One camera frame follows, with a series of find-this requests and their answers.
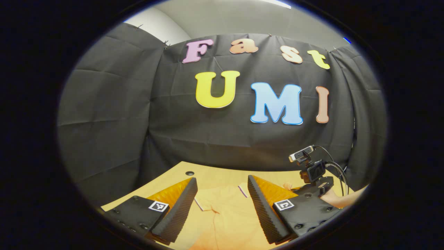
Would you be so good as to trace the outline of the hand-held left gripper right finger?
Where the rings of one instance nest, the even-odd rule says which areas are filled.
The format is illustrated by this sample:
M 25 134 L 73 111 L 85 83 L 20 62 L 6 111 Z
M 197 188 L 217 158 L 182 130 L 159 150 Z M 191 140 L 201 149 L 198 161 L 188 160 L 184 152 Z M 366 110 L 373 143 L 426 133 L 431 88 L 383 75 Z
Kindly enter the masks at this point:
M 270 244 L 294 240 L 335 217 L 339 209 L 321 196 L 333 187 L 333 177 L 287 190 L 260 177 L 248 176 L 248 191 L 259 223 Z

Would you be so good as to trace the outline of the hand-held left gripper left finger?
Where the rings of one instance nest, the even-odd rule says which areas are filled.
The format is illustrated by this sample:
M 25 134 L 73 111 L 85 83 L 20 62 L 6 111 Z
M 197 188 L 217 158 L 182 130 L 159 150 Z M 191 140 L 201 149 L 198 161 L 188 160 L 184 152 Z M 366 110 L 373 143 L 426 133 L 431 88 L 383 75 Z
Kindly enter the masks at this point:
M 140 237 L 169 245 L 182 231 L 197 192 L 191 177 L 146 198 L 133 195 L 104 214 Z

